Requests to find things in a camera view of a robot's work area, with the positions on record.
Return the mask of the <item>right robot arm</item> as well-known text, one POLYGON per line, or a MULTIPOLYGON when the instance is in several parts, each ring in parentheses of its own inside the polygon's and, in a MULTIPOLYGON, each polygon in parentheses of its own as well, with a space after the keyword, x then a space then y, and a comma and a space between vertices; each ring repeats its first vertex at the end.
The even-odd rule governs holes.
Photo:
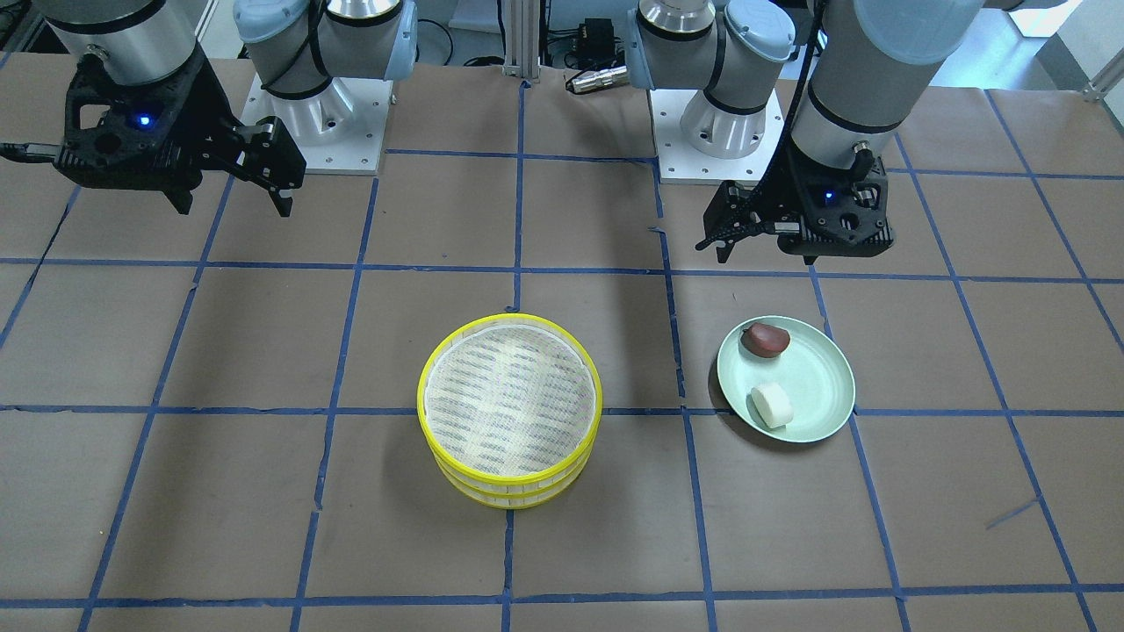
POLYGON ((302 139, 355 124, 345 80, 404 80, 416 61, 413 1, 237 1, 233 17, 269 112, 242 121, 184 9, 171 1, 37 1, 76 57, 57 145, 4 144, 92 190, 164 195, 191 213, 207 171, 264 190, 292 213, 302 139))

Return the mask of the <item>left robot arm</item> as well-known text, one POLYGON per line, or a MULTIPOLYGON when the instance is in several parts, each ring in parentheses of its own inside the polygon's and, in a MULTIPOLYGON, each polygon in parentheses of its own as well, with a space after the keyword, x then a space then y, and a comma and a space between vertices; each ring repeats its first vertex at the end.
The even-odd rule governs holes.
MULTIPOLYGON (((697 249, 727 262, 767 233, 787 255, 874 258, 891 249, 882 151, 979 1, 815 1, 812 31, 782 135, 755 186, 723 181, 703 213, 697 249)), ((640 1, 625 64, 644 90, 689 90, 679 128, 695 151, 756 151, 767 103, 799 47, 792 17, 771 1, 640 1)))

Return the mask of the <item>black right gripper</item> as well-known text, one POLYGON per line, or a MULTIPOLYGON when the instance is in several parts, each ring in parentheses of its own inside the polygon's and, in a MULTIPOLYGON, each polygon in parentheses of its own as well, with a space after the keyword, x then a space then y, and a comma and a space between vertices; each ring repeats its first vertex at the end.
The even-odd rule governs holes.
POLYGON ((87 189, 163 193, 191 211, 205 169, 227 169, 264 190, 281 219, 292 216, 293 189, 306 159, 281 118, 243 126, 201 47, 169 76, 117 84, 105 60, 88 52, 67 85, 64 135, 54 168, 87 189))

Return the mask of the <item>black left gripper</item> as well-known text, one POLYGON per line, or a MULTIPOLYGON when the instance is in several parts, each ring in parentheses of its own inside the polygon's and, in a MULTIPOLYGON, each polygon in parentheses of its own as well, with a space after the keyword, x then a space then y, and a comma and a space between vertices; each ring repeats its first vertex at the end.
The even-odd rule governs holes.
POLYGON ((776 152, 754 187, 723 181, 705 211, 708 233, 695 251, 714 249, 726 264, 740 241, 776 237, 785 255, 874 258, 895 243, 887 219, 889 180, 882 157, 865 141, 826 168, 789 143, 776 152))

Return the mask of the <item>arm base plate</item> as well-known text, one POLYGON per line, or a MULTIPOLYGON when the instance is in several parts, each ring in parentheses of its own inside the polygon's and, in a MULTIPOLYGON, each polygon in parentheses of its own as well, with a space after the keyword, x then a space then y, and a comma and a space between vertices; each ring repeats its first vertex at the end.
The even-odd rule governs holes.
POLYGON ((734 181, 755 186, 774 157, 783 128, 782 105, 771 93, 763 111, 744 117, 710 115, 697 90, 653 90, 652 137, 661 177, 667 183, 716 186, 734 181))
POLYGON ((285 100, 268 93, 254 76, 242 120, 277 116, 284 121, 309 175, 377 177, 393 88, 386 80, 335 76, 320 94, 285 100))

